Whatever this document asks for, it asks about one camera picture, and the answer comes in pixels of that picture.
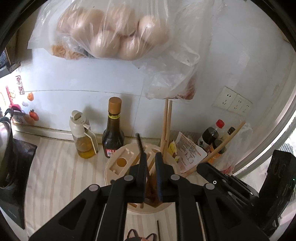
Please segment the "light bamboo chopstick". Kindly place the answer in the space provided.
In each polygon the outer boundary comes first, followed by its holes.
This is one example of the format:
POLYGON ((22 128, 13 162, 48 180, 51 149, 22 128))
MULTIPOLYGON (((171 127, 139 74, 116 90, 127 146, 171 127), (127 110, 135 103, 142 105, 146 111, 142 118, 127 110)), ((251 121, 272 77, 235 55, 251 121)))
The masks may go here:
POLYGON ((164 161, 166 161, 166 158, 167 158, 168 146, 169 146, 169 140, 170 140, 172 105, 173 105, 173 101, 170 100, 168 102, 168 111, 167 111, 167 118, 166 118, 166 136, 165 136, 165 145, 164 145, 164 153, 163 153, 164 161))
POLYGON ((163 153, 164 145, 165 145, 167 116, 168 116, 168 99, 165 100, 165 107, 164 107, 163 128, 162 128, 162 136, 161 136, 161 153, 163 153))
MULTIPOLYGON (((225 147, 235 136, 236 134, 241 130, 241 128, 245 125, 246 121, 241 121, 240 125, 236 128, 236 130, 229 136, 227 139, 222 142, 212 153, 208 154, 203 160, 199 162, 201 163, 206 163, 208 162, 211 158, 213 158, 223 147, 225 147)), ((190 170, 186 171, 185 173, 182 173, 181 176, 186 178, 192 173, 196 171, 197 164, 192 167, 190 170)))

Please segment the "dark chopstick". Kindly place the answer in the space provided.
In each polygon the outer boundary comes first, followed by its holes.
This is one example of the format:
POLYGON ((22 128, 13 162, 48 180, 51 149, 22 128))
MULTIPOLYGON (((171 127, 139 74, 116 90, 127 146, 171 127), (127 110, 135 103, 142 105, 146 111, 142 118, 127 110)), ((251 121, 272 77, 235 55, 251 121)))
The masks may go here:
POLYGON ((143 148, 143 145, 142 145, 142 141, 141 141, 141 138, 140 138, 140 134, 139 133, 136 133, 135 134, 136 138, 137 138, 137 144, 138 144, 138 148, 140 150, 140 153, 144 153, 144 148, 143 148))
POLYGON ((157 220, 157 231, 158 231, 158 241, 161 241, 161 232, 160 232, 159 220, 157 220))

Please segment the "beige utensil holder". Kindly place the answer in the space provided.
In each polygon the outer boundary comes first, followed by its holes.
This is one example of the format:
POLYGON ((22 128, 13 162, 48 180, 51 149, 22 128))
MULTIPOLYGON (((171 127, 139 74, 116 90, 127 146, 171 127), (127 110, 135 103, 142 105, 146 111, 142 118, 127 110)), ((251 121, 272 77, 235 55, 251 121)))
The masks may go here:
MULTIPOLYGON (((147 155, 147 167, 149 170, 149 180, 152 187, 147 190, 144 204, 129 203, 127 209, 130 212, 139 214, 152 214, 168 208, 170 203, 161 203, 157 197, 157 174, 155 166, 155 155, 161 151, 159 146, 143 143, 144 152, 147 155)), ((117 180, 130 171, 130 167, 139 163, 140 150, 136 143, 124 145, 118 149, 108 160, 105 169, 106 185, 112 180, 117 180)))

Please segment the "white plastic bag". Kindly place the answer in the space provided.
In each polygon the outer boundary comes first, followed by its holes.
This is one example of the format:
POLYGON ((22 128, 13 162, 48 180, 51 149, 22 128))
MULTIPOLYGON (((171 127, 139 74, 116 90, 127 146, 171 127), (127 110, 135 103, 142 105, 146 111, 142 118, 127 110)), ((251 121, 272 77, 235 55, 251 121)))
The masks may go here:
POLYGON ((251 142, 252 134, 251 124, 246 123, 226 145, 226 152, 214 162, 213 166, 224 174, 232 174, 236 164, 245 155, 251 142))

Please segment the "oil dispenser bottle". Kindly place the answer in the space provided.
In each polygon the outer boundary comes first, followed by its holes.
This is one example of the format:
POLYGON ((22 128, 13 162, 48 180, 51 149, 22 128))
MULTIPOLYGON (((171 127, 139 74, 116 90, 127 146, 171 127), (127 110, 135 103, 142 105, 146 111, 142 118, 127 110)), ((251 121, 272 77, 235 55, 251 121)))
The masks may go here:
POLYGON ((78 110, 73 110, 69 126, 78 155, 84 159, 95 156, 99 151, 98 142, 86 115, 78 110))

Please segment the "white printed seasoning packet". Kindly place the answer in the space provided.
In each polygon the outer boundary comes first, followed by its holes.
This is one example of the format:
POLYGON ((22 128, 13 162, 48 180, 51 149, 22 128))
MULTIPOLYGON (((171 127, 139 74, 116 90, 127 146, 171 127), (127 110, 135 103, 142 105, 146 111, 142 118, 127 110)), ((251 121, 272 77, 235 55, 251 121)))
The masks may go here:
POLYGON ((179 132, 175 143, 177 156, 179 156, 177 163, 181 173, 189 171, 207 157, 207 152, 203 148, 196 145, 181 132, 179 132))

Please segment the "dark soy sauce bottle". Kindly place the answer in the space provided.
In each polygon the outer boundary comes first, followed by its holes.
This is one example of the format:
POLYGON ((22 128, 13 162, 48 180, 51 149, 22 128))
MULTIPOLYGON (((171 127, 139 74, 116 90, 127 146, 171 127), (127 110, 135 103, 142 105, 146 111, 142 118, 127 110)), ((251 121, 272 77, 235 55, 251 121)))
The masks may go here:
POLYGON ((123 146, 125 136, 120 128, 120 113, 122 100, 119 97, 112 97, 108 102, 107 127, 103 133, 102 145, 104 154, 110 158, 116 150, 123 146))

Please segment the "black cap bottle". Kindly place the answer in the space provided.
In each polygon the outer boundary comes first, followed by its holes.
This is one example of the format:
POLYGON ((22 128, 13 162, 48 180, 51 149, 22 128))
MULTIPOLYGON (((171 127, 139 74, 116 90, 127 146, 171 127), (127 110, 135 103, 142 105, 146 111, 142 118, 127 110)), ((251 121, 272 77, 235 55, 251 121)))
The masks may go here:
MULTIPOLYGON (((233 132, 235 131, 235 128, 234 127, 230 127, 227 132, 225 134, 223 134, 223 136, 221 138, 217 138, 215 139, 215 141, 211 144, 211 147, 210 147, 210 151, 214 151, 220 144, 222 144, 222 142, 224 142, 227 137, 229 137, 233 132)), ((219 155, 222 155, 226 152, 227 148, 226 146, 223 147, 219 152, 218 152, 218 156, 219 155)))

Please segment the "red cap dark bottle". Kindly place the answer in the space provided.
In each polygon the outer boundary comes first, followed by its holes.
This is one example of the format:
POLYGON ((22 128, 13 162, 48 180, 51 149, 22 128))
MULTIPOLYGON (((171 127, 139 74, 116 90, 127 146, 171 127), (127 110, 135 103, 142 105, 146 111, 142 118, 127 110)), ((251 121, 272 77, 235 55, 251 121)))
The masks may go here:
POLYGON ((210 147, 210 145, 219 137, 219 134, 221 133, 222 129, 224 128, 224 121, 221 119, 217 120, 217 122, 208 127, 199 137, 197 140, 197 145, 201 148, 203 148, 205 151, 207 151, 210 147))

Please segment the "yellow seasoning box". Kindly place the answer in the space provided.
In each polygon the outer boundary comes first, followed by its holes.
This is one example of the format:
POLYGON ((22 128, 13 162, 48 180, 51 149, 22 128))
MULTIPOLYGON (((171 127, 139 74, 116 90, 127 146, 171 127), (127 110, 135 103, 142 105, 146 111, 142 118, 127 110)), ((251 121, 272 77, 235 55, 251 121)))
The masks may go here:
POLYGON ((170 142, 168 146, 168 153, 174 158, 176 162, 179 161, 179 156, 178 156, 178 149, 175 141, 170 142))

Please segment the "black induction cooker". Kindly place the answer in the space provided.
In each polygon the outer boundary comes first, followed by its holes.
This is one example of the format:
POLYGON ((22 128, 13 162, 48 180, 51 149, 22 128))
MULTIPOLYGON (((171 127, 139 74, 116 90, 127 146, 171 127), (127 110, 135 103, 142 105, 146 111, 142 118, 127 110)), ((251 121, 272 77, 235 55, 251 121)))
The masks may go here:
POLYGON ((13 139, 9 159, 12 169, 5 185, 1 186, 1 208, 22 229, 25 228, 26 186, 36 150, 36 145, 13 139))

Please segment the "steel pot lid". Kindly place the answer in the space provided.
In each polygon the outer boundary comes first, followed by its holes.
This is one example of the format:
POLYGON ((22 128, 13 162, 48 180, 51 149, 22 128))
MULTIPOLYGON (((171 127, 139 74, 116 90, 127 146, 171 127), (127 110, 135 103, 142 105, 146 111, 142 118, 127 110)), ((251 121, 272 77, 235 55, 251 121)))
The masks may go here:
POLYGON ((11 118, 14 110, 8 108, 1 117, 1 188, 6 188, 12 181, 15 172, 15 161, 13 158, 13 133, 11 129, 11 118))

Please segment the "empty hanging plastic bag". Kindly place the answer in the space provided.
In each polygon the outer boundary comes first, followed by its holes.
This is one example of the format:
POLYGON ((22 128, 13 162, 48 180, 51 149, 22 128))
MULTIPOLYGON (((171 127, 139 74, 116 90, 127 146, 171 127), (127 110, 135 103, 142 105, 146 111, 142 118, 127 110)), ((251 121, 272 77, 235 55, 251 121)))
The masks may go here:
POLYGON ((168 48, 134 62, 144 73, 145 97, 194 97, 211 44, 213 5, 214 1, 195 1, 182 7, 175 18, 168 48))

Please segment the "plastic bag of eggs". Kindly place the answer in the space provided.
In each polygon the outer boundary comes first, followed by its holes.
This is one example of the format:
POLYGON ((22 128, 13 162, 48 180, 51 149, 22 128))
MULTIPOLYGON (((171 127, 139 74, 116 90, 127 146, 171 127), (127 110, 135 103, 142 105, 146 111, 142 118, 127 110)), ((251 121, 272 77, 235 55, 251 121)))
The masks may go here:
POLYGON ((64 59, 134 61, 167 46, 171 12, 169 1, 47 1, 28 49, 64 59))

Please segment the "white wall power socket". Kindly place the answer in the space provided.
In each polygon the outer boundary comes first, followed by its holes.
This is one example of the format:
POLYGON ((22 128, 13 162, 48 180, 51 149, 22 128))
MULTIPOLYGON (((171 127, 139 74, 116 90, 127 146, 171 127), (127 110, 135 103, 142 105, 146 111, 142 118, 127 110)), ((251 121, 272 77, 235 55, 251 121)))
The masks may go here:
POLYGON ((213 107, 245 116, 252 108, 252 102, 224 86, 213 103, 213 107))

